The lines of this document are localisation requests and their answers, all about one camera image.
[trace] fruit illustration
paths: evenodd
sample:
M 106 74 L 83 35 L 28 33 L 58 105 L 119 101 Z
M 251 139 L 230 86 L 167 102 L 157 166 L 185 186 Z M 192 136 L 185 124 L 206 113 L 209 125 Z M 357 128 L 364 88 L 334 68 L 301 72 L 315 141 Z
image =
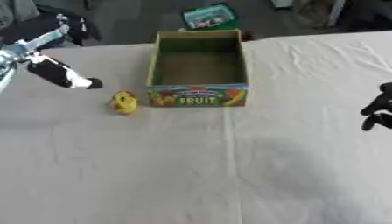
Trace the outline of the fruit illustration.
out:
M 172 96 L 166 96 L 165 98 L 164 98 L 164 105 L 173 105 L 174 103 L 175 103 L 175 99 L 174 99 L 174 97 L 172 97 Z
M 243 100 L 243 98 L 245 97 L 246 91 L 245 91 L 245 90 L 241 90 L 241 89 L 238 89 L 238 90 L 239 90 L 239 91 L 238 91 L 237 94 L 233 97 L 233 99 L 231 99 L 231 100 L 226 101 L 226 102 L 223 103 L 224 106 L 231 106 L 231 105 L 236 104 L 236 103 L 238 103 L 239 101 Z
M 161 97 L 152 99 L 152 104 L 155 106 L 164 106 L 165 102 Z
M 237 88 L 230 88 L 228 91 L 226 91 L 226 95 L 230 98 L 233 99 L 235 98 L 239 93 L 240 93 L 240 89 Z

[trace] floor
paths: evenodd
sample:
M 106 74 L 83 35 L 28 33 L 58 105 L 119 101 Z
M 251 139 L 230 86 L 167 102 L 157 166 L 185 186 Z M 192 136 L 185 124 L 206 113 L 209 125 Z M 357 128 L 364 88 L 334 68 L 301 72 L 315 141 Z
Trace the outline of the floor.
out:
M 158 31 L 182 28 L 180 12 L 223 0 L 89 0 L 91 10 L 83 10 L 82 0 L 36 0 L 85 15 L 99 26 L 101 44 L 150 43 Z M 270 0 L 226 0 L 240 17 L 240 28 L 255 39 L 318 33 L 303 27 L 290 10 L 275 10 Z

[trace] box label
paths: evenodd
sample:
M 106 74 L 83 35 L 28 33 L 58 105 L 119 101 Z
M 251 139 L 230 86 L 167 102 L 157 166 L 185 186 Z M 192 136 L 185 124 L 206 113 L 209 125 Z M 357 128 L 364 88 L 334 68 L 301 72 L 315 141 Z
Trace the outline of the box label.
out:
M 243 88 L 149 90 L 151 105 L 161 107 L 242 106 L 246 94 Z

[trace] white tablecloth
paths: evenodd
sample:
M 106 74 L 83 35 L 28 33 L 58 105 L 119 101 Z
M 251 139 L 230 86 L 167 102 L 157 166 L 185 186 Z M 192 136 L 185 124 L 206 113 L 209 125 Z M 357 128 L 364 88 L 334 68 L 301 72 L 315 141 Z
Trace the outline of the white tablecloth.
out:
M 392 130 L 361 131 L 392 81 L 391 32 L 244 44 L 244 108 L 116 115 L 151 45 L 49 51 L 105 88 L 20 72 L 0 94 L 2 224 L 392 223 Z

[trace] fruit box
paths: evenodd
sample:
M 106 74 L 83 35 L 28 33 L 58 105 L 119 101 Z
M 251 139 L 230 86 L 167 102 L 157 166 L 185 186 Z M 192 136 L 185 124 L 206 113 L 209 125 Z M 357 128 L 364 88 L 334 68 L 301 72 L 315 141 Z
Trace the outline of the fruit box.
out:
M 248 88 L 240 31 L 157 35 L 147 80 L 152 106 L 244 106 Z

